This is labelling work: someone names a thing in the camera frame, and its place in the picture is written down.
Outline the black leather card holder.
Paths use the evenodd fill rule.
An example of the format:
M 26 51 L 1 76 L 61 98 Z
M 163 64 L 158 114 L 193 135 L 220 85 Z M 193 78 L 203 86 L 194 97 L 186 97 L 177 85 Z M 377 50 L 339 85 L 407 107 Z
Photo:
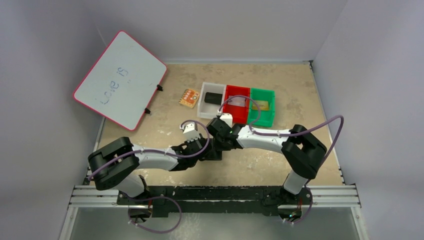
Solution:
M 216 150 L 213 146 L 204 150 L 201 154 L 199 161 L 221 161 L 222 160 L 222 151 Z

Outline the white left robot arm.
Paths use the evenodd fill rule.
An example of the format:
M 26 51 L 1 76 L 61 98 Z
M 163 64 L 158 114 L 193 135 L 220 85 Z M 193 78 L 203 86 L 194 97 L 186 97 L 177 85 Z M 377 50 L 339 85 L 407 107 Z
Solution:
M 91 175 L 99 191 L 116 189 L 138 205 L 146 203 L 149 191 L 143 177 L 134 175 L 138 169 L 184 171 L 203 160 L 213 149 L 213 142 L 201 137 L 165 149 L 146 148 L 120 137 L 88 156 Z

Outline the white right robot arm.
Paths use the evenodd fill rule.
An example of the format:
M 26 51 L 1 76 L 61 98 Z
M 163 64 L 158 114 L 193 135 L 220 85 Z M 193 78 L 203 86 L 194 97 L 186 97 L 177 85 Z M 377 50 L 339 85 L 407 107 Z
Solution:
M 326 146 L 299 124 L 291 129 L 271 130 L 240 123 L 230 126 L 216 117 L 206 128 L 218 151 L 261 149 L 282 154 L 291 167 L 280 191 L 282 200 L 288 204 L 298 200 L 304 185 L 316 178 L 327 154 Z

